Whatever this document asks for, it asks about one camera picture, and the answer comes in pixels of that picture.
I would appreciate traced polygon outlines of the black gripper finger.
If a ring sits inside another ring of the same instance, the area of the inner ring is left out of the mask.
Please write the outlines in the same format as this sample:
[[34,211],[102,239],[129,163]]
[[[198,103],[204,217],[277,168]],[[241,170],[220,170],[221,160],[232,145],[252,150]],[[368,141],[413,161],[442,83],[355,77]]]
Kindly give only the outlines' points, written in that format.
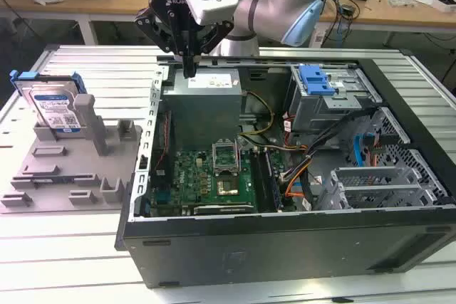
[[167,21],[163,23],[149,7],[140,10],[134,23],[162,51],[173,53],[175,60],[182,64],[183,76],[190,78],[189,46],[179,27],[178,16],[173,10],[169,10],[165,18]]
[[231,21],[206,26],[192,24],[190,31],[190,77],[195,76],[200,56],[209,54],[233,29]]

